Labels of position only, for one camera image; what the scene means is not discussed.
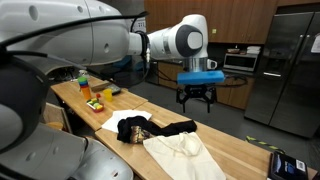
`microwave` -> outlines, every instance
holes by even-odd
[[[257,60],[258,54],[226,54],[223,68],[253,72]]]

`white towel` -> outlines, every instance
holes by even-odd
[[[169,137],[157,136],[144,140],[143,145],[173,179],[226,179],[219,165],[194,132]]]
[[[121,119],[126,119],[128,117],[135,117],[135,116],[143,116],[147,120],[149,120],[152,114],[146,111],[137,111],[137,110],[121,110],[121,111],[113,111],[112,117],[108,119],[103,125],[103,129],[108,129],[115,133],[119,133],[118,131],[118,123]]]

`wooden cabinet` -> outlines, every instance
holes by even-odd
[[[245,42],[254,1],[255,0],[233,1],[226,42]]]
[[[273,15],[277,10],[276,0],[255,0],[250,16],[245,43],[264,44]]]
[[[264,44],[276,7],[276,0],[234,0],[226,42]]]
[[[209,42],[226,42],[233,0],[212,0],[207,19]]]
[[[210,18],[211,0],[145,0],[147,31],[152,32],[172,27],[190,14],[201,14]]]
[[[277,0],[145,0],[147,31],[174,26],[189,14],[206,17],[209,42],[264,44]]]
[[[311,3],[320,3],[320,0],[279,0],[278,6],[292,6]]]
[[[247,77],[248,84],[236,88],[217,88],[217,101],[239,109],[247,107],[248,98],[250,96],[254,78]],[[223,85],[237,85],[243,83],[242,80],[227,79]]]
[[[174,81],[177,80],[178,73],[184,72],[182,65],[170,64],[170,63],[165,63],[165,62],[158,63],[158,70],[159,70],[159,77],[164,78],[164,79],[171,79]],[[166,86],[166,87],[169,87],[172,89],[177,89],[178,85],[176,82],[167,81],[167,80],[164,80],[161,78],[159,78],[160,85]]]

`refrigerator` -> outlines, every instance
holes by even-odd
[[[311,138],[320,125],[320,12],[277,14],[246,118]]]

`wooden countertop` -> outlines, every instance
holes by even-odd
[[[189,118],[171,112],[150,102],[136,108],[152,114],[151,121],[160,127]],[[200,137],[213,159],[218,163],[227,179],[263,179],[267,177],[270,152],[244,140],[215,130],[196,122]],[[126,144],[117,140],[117,134],[100,129],[96,136],[108,148],[123,158],[142,179],[170,179],[157,162],[149,155],[142,144]],[[308,169],[309,177],[316,171]]]
[[[102,81],[100,79],[92,76],[88,80],[89,86],[101,84],[101,82]],[[100,102],[104,104],[104,110],[102,112],[95,113],[86,104],[86,100],[83,98],[82,92],[79,91],[80,87],[78,82],[69,81],[60,83],[51,86],[51,89],[94,131],[101,128],[101,125],[112,116],[113,111],[134,109],[148,101],[147,99],[132,94],[127,90],[122,90],[121,93],[113,96],[112,102],[107,102],[104,99],[103,93],[98,92],[101,95]],[[95,93],[91,92],[91,95],[92,97],[95,97]]]

